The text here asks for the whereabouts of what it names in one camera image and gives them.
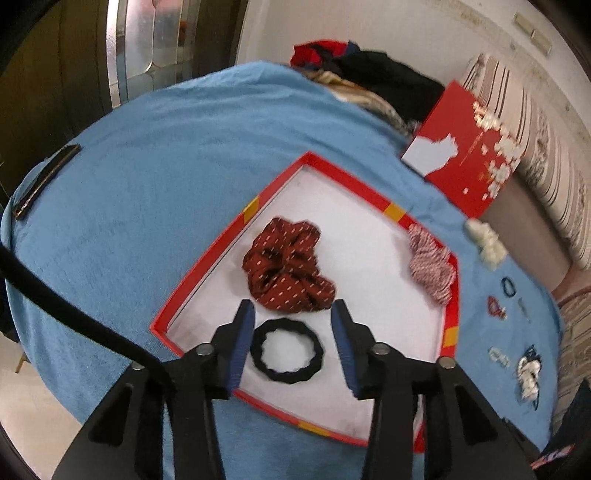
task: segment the red and white striped scrunchie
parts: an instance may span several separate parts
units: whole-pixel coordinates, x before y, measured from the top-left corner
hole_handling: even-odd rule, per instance
[[[410,248],[414,254],[410,271],[415,282],[422,285],[433,299],[445,306],[452,299],[456,269],[449,263],[451,252],[438,247],[433,236],[418,225],[408,229]]]

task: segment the blue gripper pad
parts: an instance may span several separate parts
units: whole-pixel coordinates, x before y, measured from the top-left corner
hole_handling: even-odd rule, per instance
[[[355,397],[358,397],[361,393],[361,385],[357,378],[355,368],[355,353],[353,346],[349,339],[348,329],[345,326],[345,322],[351,322],[352,319],[349,311],[343,300],[335,300],[332,307],[330,308],[330,324],[335,337],[336,349],[339,352],[340,364],[343,368],[343,374],[347,387],[353,392]]]
[[[234,323],[241,322],[236,336],[236,343],[230,356],[226,390],[228,393],[236,390],[242,378],[242,371],[246,363],[246,356],[251,347],[252,334],[255,328],[255,306],[250,300],[242,300]]]

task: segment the white scrunchie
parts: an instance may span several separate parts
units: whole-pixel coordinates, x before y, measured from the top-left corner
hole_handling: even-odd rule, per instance
[[[486,267],[494,271],[507,256],[507,249],[499,240],[499,235],[488,223],[469,218],[464,228],[472,241],[480,247],[480,259]]]

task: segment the yellow stripe on box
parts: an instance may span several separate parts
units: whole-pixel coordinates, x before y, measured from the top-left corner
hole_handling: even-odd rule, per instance
[[[394,220],[396,223],[398,223],[406,212],[395,203],[391,203],[386,207],[384,213],[387,216],[389,216],[392,220]]]
[[[443,334],[443,348],[448,346],[454,346],[457,344],[457,334],[460,331],[460,327],[449,327]]]
[[[298,423],[298,427],[304,430],[308,430],[308,432],[315,433],[317,435],[322,435],[323,437],[330,437],[330,432],[325,430],[321,427],[317,427],[316,425],[312,425],[306,421],[300,421]]]
[[[246,208],[242,211],[244,214],[244,225],[251,221],[252,217],[255,216],[255,213],[258,212],[258,204],[259,199],[258,195],[252,199],[252,202],[249,203]]]

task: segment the striped fabric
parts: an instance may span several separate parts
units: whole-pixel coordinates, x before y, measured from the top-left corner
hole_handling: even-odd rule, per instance
[[[566,327],[558,358],[558,402],[552,429],[558,430],[580,383],[591,382],[591,293],[568,302],[560,310]]]
[[[582,269],[591,268],[587,182],[570,158],[568,142],[556,134],[519,78],[490,54],[470,62],[460,83],[525,146],[519,174],[548,212],[573,261]]]

